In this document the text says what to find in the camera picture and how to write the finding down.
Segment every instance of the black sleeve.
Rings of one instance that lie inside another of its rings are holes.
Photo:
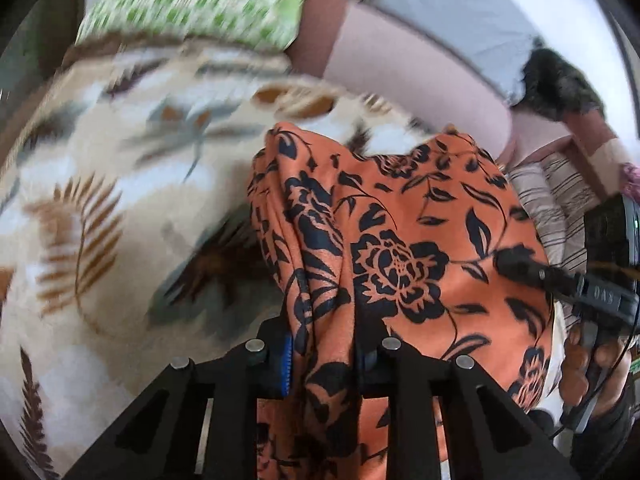
[[[629,384],[610,412],[592,420],[574,438],[571,464],[582,480],[596,480],[620,453],[631,430],[633,392]]]

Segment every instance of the silver screw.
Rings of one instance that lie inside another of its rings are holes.
[[[174,370],[184,370],[189,366],[190,359],[188,357],[174,357],[171,359],[170,365]]]
[[[249,339],[244,344],[244,347],[252,354],[262,352],[264,350],[264,341],[262,339]]]
[[[397,337],[385,337],[382,340],[382,348],[387,350],[398,350],[402,345],[402,342]]]
[[[465,370],[471,370],[471,368],[474,367],[476,362],[473,360],[473,358],[469,357],[468,355],[459,355],[458,357],[456,357],[456,364],[460,368],[464,368]]]

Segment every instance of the orange floral cloth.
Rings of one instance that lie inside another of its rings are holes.
[[[499,276],[493,256],[546,257],[471,137],[450,129],[409,155],[362,157],[279,123],[248,193],[294,339],[289,397],[258,406],[260,478],[385,477],[388,402],[356,392],[356,309],[424,355],[471,354],[524,410],[538,403],[553,309],[543,292]]]

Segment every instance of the person's hand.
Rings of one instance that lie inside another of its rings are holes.
[[[607,370],[611,368],[622,353],[625,345],[620,341],[601,346],[596,351],[596,363]],[[585,377],[589,363],[587,351],[580,346],[580,327],[574,327],[564,342],[565,358],[562,363],[562,380],[560,381],[560,396],[568,406],[577,406],[589,389]],[[626,377],[631,367],[631,353],[627,352],[618,368],[613,372],[607,383],[600,391],[600,397],[593,410],[593,416],[604,415],[611,410],[622,395]]]

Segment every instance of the green and white fabric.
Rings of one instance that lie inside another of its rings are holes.
[[[257,50],[287,48],[304,0],[101,0],[82,20],[76,43],[108,32],[213,36]]]

